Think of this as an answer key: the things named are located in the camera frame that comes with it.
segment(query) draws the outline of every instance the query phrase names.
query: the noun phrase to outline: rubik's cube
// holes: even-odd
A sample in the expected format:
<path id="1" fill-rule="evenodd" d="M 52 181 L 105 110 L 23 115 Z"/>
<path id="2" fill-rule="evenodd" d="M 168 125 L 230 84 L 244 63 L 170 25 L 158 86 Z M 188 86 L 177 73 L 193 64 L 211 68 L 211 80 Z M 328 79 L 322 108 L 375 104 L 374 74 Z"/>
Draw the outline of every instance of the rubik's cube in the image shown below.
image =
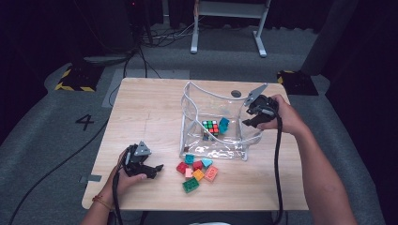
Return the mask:
<path id="1" fill-rule="evenodd" d="M 217 121 L 215 120 L 206 120 L 202 121 L 203 127 L 210 132 L 214 137 L 218 137 L 220 130 L 219 130 L 219 125 L 217 124 Z M 203 132 L 203 140 L 207 141 L 209 138 L 209 135 L 207 132 Z"/>

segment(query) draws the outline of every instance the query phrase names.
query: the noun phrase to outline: human arm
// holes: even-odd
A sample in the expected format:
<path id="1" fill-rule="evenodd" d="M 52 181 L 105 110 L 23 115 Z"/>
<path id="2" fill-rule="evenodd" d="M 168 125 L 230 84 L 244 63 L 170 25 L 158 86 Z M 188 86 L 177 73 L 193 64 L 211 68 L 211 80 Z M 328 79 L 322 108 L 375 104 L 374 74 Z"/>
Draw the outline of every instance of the human arm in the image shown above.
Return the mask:
<path id="1" fill-rule="evenodd" d="M 137 184 L 143 179 L 146 179 L 145 174 L 137 174 L 132 177 L 128 177 L 126 172 L 122 169 L 119 170 L 117 166 L 115 166 L 110 175 L 108 180 L 106 181 L 104 187 L 102 190 L 99 192 L 97 196 L 101 198 L 102 201 L 105 202 L 105 204 L 112 206 L 114 205 L 114 197 L 113 197 L 113 192 L 112 192 L 112 183 L 115 174 L 119 172 L 119 182 L 117 186 L 117 196 L 122 196 L 126 190 Z M 108 216 L 109 216 L 109 211 L 110 209 L 101 202 L 99 201 L 93 201 L 91 204 L 90 208 L 88 209 L 87 213 L 85 214 L 81 225 L 88 225 L 88 224 L 93 224 L 93 225 L 100 225 L 100 224 L 107 224 L 108 221 Z"/>
<path id="2" fill-rule="evenodd" d="M 272 97 L 279 103 L 283 132 L 292 134 L 298 143 L 301 158 L 304 195 L 312 212 L 314 224 L 357 224 L 345 187 L 339 175 L 323 154 L 313 133 L 296 110 L 283 97 Z M 276 128 L 276 120 L 259 124 L 260 129 Z"/>

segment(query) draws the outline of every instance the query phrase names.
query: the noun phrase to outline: bracelet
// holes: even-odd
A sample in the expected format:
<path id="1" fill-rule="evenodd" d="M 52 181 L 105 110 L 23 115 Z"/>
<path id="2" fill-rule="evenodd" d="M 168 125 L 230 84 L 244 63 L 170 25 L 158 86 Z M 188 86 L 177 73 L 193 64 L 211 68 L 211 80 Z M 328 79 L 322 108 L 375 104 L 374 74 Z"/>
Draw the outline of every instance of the bracelet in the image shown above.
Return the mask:
<path id="1" fill-rule="evenodd" d="M 109 205 L 107 202 L 105 202 L 105 201 L 102 199 L 102 196 L 96 195 L 96 196 L 93 198 L 93 202 L 99 202 L 99 203 L 105 205 L 105 207 L 107 207 L 109 210 L 112 210 L 112 206 Z"/>

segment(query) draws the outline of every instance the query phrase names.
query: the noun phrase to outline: toy building block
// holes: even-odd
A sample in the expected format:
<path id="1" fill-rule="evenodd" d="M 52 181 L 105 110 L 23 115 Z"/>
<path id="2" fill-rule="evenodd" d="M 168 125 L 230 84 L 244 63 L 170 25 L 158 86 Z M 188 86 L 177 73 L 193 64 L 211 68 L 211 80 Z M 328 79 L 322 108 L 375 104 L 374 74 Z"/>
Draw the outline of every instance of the toy building block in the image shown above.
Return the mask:
<path id="1" fill-rule="evenodd" d="M 186 168 L 185 169 L 185 178 L 186 179 L 191 179 L 192 178 L 192 169 L 191 168 Z"/>
<path id="2" fill-rule="evenodd" d="M 191 154 L 185 155 L 185 163 L 187 164 L 193 164 L 193 161 L 195 160 L 195 156 Z"/>
<path id="3" fill-rule="evenodd" d="M 209 158 L 202 158 L 202 164 L 205 168 L 208 168 L 211 164 L 213 164 L 213 160 Z"/>
<path id="4" fill-rule="evenodd" d="M 226 130 L 228 129 L 228 124 L 229 124 L 228 119 L 223 117 L 222 120 L 220 120 L 219 129 L 221 134 L 226 132 Z"/>
<path id="5" fill-rule="evenodd" d="M 203 177 L 205 177 L 205 174 L 201 170 L 194 171 L 192 175 L 196 178 L 197 181 L 200 181 Z"/>
<path id="6" fill-rule="evenodd" d="M 219 169 L 217 169 L 215 166 L 210 166 L 205 173 L 205 179 L 209 182 L 213 182 L 218 171 Z"/>
<path id="7" fill-rule="evenodd" d="M 217 121 L 215 120 L 206 120 L 206 121 L 202 121 L 202 125 L 203 127 L 205 127 L 205 129 L 210 132 L 214 137 L 218 137 L 219 136 L 219 125 L 217 124 Z M 207 132 L 203 132 L 203 140 L 207 141 L 209 139 L 209 135 Z"/>
<path id="8" fill-rule="evenodd" d="M 185 169 L 189 168 L 190 166 L 187 165 L 185 162 L 180 162 L 176 167 L 176 170 L 182 174 L 185 174 Z"/>
<path id="9" fill-rule="evenodd" d="M 186 193 L 189 193 L 199 187 L 199 182 L 193 177 L 192 179 L 182 183 L 182 187 Z"/>
<path id="10" fill-rule="evenodd" d="M 192 166 L 193 166 L 193 170 L 194 170 L 194 171 L 196 171 L 196 170 L 202 170 L 202 168 L 203 168 L 203 163 L 202 163 L 202 161 L 195 161 L 195 162 L 193 162 Z"/>

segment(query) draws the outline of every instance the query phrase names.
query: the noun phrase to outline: gray carpet floor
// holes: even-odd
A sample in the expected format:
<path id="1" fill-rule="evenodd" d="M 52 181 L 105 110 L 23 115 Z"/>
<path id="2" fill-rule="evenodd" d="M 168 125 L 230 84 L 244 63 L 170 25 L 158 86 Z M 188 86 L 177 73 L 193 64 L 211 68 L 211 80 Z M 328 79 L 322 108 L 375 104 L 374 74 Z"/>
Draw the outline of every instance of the gray carpet floor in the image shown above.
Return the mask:
<path id="1" fill-rule="evenodd" d="M 155 70 L 183 70 L 193 80 L 275 83 L 279 70 L 300 69 L 316 39 L 311 30 L 264 30 L 262 39 L 268 57 L 261 58 L 253 40 L 254 29 L 207 29 L 200 33 L 198 54 L 190 54 L 191 36 L 187 35 L 166 47 L 143 47 L 144 56 Z M 95 137 L 112 111 L 103 103 L 114 86 L 114 75 L 123 65 L 104 69 L 94 93 L 55 91 L 67 67 L 48 75 L 48 95 L 25 115 L 0 147 L 0 224 L 9 222 L 18 203 L 41 177 Z M 144 68 L 142 58 L 136 55 L 127 66 L 128 76 Z M 289 96 L 291 104 L 342 177 L 359 224 L 384 224 L 375 185 L 325 97 L 329 81 L 322 75 L 313 77 L 313 81 L 319 96 Z M 94 124 L 83 130 L 84 125 L 75 121 L 87 114 L 92 115 Z M 79 180 L 91 173 L 103 131 L 30 192 L 13 224 L 79 223 L 86 212 L 81 205 L 85 184 Z M 137 224 L 140 215 L 123 212 L 126 224 Z M 313 223 L 308 211 L 291 211 L 288 224 Z"/>

